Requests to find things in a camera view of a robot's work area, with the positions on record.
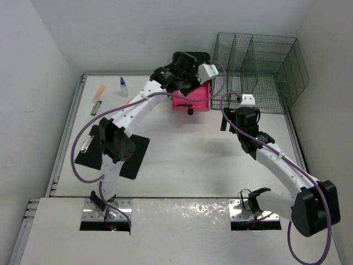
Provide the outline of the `pink top drawer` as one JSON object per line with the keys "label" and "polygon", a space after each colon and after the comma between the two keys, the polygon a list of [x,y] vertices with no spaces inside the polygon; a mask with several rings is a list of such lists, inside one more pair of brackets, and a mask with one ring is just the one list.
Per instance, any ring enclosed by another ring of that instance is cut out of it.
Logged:
{"label": "pink top drawer", "polygon": [[[177,112],[184,112],[188,115],[193,115],[197,112],[208,112],[210,110],[210,90],[211,82],[208,81],[201,85],[196,90],[192,91],[187,96],[184,96],[181,92],[173,92],[174,97],[172,99],[172,110]],[[177,104],[197,104],[198,108],[177,108]]]}

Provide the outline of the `pink highlighter marker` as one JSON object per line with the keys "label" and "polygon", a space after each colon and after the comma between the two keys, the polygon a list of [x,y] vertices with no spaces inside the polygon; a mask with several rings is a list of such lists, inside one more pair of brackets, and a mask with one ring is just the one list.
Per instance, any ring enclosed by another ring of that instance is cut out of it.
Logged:
{"label": "pink highlighter marker", "polygon": [[198,108],[199,105],[197,105],[197,104],[177,104],[176,107],[177,108],[191,108],[191,109],[194,109],[194,108]]}

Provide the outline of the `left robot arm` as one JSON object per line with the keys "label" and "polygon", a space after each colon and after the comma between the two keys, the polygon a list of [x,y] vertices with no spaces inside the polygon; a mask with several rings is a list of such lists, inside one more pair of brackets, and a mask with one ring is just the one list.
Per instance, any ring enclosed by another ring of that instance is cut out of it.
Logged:
{"label": "left robot arm", "polygon": [[92,191],[91,201],[97,209],[105,211],[106,202],[116,194],[120,165],[135,153],[132,141],[133,131],[139,123],[160,102],[179,91],[187,96],[210,79],[203,70],[213,67],[198,59],[193,53],[179,52],[172,62],[157,68],[129,104],[111,118],[102,117],[99,121],[101,143],[101,178],[98,191]]}

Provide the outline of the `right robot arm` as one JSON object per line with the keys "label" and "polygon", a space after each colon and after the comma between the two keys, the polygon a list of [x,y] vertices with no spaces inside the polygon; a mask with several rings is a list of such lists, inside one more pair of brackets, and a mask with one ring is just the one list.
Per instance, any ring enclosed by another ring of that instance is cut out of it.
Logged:
{"label": "right robot arm", "polygon": [[259,188],[249,194],[248,205],[254,214],[270,210],[291,221],[297,231],[310,237],[327,229],[327,219],[340,222],[338,191],[331,181],[320,181],[301,172],[267,133],[259,130],[260,112],[256,107],[223,108],[221,130],[227,126],[237,135],[243,151],[265,166],[290,193],[279,196],[270,188]]}

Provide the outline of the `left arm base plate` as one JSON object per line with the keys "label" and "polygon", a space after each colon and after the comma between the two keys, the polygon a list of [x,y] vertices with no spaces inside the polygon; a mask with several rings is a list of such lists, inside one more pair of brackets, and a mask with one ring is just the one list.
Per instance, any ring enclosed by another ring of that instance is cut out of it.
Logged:
{"label": "left arm base plate", "polygon": [[[118,208],[129,218],[131,217],[132,199],[115,198],[109,203]],[[103,221],[104,218],[106,218],[107,221],[127,221],[127,218],[119,211],[112,208],[99,210],[89,198],[85,199],[81,220],[88,222]]]}

